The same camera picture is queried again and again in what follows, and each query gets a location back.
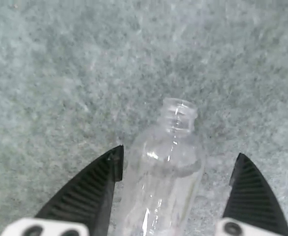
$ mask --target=ridged rubber pad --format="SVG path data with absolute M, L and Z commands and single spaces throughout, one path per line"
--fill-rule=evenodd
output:
M 239 154 L 231 179 L 232 191 L 223 217 L 288 236 L 288 225 L 265 178 L 244 154 Z
M 122 180 L 123 146 L 97 158 L 39 211 L 37 218 L 85 224 L 90 236 L 107 236 L 115 182 Z

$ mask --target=bottle neck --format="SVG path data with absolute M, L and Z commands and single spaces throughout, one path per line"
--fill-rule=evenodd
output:
M 160 111 L 158 123 L 167 132 L 174 134 L 190 134 L 194 131 L 197 117 L 196 106 L 188 101 L 165 98 Z

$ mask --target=bottle shoulder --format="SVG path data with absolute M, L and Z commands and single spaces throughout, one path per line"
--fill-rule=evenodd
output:
M 138 162 L 162 162 L 183 167 L 202 161 L 204 151 L 198 137 L 169 134 L 158 125 L 152 125 L 139 134 L 131 147 L 130 155 Z

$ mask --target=plastic bottle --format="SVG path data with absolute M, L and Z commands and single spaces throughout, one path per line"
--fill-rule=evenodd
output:
M 196 117 L 194 104 L 166 98 L 157 123 L 135 139 L 116 236 L 182 235 L 205 164 Z

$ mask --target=gray carpet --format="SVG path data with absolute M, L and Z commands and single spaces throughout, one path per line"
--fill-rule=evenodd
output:
M 166 96 L 198 106 L 208 149 L 186 235 L 213 235 L 239 152 L 288 220 L 288 0 L 0 0 L 0 232 Z

